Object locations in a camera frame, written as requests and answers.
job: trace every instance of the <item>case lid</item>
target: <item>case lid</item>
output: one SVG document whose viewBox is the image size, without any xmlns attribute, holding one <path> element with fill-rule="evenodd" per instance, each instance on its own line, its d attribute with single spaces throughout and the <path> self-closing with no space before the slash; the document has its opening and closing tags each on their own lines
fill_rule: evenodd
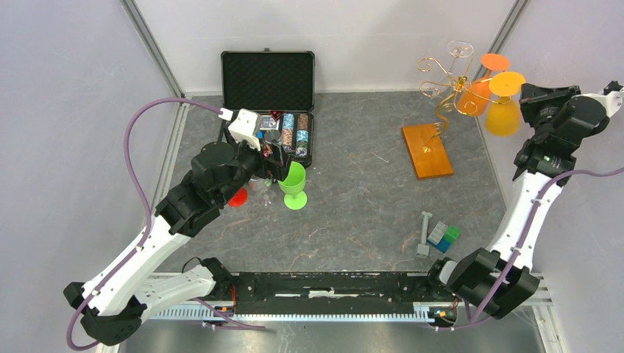
<svg viewBox="0 0 624 353">
<path fill-rule="evenodd" d="M 309 112 L 314 106 L 312 51 L 224 51 L 221 69 L 227 109 Z"/>
</svg>

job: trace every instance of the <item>gray floor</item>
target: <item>gray floor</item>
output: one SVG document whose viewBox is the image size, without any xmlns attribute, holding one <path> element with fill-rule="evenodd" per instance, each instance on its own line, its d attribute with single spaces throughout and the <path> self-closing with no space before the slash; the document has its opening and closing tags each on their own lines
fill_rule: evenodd
<svg viewBox="0 0 624 353">
<path fill-rule="evenodd" d="M 218 97 L 198 99 L 220 106 Z M 428 270 L 445 255 L 414 256 L 423 210 L 433 213 L 430 229 L 443 221 L 461 230 L 446 256 L 460 259 L 489 243 L 504 206 L 473 118 L 451 115 L 442 137 L 455 175 L 416 180 L 401 126 L 436 121 L 421 93 L 319 94 L 313 114 L 308 205 L 226 207 L 159 271 L 179 271 L 193 256 L 217 257 L 231 271 Z M 191 108 L 173 183 L 218 127 L 214 114 Z"/>
</svg>

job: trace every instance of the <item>gray block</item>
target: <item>gray block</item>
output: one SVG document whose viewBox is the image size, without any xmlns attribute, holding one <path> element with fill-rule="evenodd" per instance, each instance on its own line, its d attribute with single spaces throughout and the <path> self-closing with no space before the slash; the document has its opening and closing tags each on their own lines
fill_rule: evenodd
<svg viewBox="0 0 624 353">
<path fill-rule="evenodd" d="M 429 245 L 418 243 L 416 245 L 416 256 L 421 258 L 429 256 Z"/>
<path fill-rule="evenodd" d="M 436 227 L 433 228 L 433 230 L 431 231 L 431 234 L 429 234 L 427 240 L 434 244 L 439 243 L 444 237 L 444 234 L 446 234 L 447 229 L 448 226 L 446 224 L 438 222 L 438 224 L 436 224 Z"/>
</svg>

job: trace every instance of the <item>wooden board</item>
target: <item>wooden board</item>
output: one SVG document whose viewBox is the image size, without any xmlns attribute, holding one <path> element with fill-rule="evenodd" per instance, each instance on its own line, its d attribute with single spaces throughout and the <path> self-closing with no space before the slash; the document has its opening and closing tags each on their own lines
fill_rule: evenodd
<svg viewBox="0 0 624 353">
<path fill-rule="evenodd" d="M 434 138 L 430 151 L 425 152 L 425 145 L 437 130 L 434 124 L 404 126 L 402 129 L 405 144 L 414 165 L 417 179 L 448 177 L 453 175 L 453 167 L 442 145 L 442 139 Z"/>
</svg>

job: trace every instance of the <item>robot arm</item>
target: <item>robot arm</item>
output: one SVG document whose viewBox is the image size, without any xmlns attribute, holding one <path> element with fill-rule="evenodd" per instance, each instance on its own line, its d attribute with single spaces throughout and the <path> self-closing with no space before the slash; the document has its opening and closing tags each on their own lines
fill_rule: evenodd
<svg viewBox="0 0 624 353">
<path fill-rule="evenodd" d="M 623 96 L 624 87 L 617 81 L 610 82 L 603 94 L 581 94 L 578 86 L 523 85 L 520 109 L 535 135 L 524 143 L 514 161 L 514 196 L 494 240 L 458 263 L 450 258 L 436 261 L 430 279 L 442 282 L 451 293 L 494 318 L 502 318 L 531 297 L 539 284 L 530 275 L 537 236 L 569 178 L 551 185 L 541 198 L 538 194 L 553 178 L 574 169 L 572 153 L 583 138 L 606 128 Z M 539 206 L 529 221 L 536 202 Z M 499 279 L 496 272 L 505 278 Z"/>
<path fill-rule="evenodd" d="M 224 111 L 224 120 L 232 112 Z M 272 146 L 265 157 L 256 137 L 260 115 L 241 110 L 228 126 L 233 143 L 212 142 L 191 161 L 191 170 L 173 187 L 157 206 L 152 230 L 139 246 L 146 229 L 102 273 L 86 283 L 72 282 L 63 294 L 77 309 L 90 295 L 82 311 L 81 324 L 98 341 L 111 346 L 134 333 L 141 323 L 163 309 L 217 290 L 216 268 L 198 265 L 183 274 L 156 283 L 145 279 L 175 250 L 186 244 L 201 229 L 219 216 L 219 209 L 253 175 L 269 175 L 284 180 L 288 161 L 282 151 Z M 129 254 L 134 254 L 115 270 Z M 96 286 L 110 275 L 99 290 Z"/>
</svg>

